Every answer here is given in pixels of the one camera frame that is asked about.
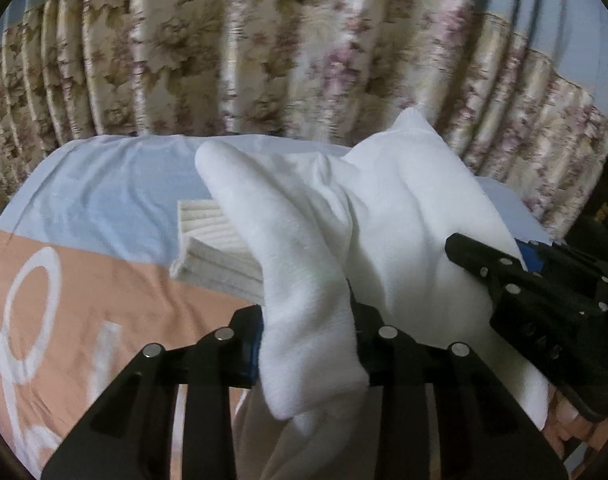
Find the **curtain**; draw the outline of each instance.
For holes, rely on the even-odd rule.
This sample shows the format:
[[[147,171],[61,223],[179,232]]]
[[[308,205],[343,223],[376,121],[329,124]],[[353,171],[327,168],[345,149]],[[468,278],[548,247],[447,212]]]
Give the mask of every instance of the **curtain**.
[[[599,0],[13,0],[0,20],[0,211],[71,139],[352,146],[409,106],[561,238],[608,153],[608,12]]]

